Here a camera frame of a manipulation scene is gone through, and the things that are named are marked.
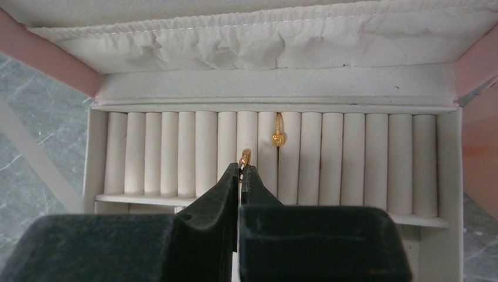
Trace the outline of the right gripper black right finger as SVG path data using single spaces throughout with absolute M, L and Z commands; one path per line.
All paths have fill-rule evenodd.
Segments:
M 242 281 L 411 281 L 396 225 L 363 206 L 282 204 L 258 170 L 242 172 Z

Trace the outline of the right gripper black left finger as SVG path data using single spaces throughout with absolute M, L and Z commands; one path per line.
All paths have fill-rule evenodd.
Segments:
M 231 281 L 239 167 L 182 211 L 37 219 L 2 281 Z

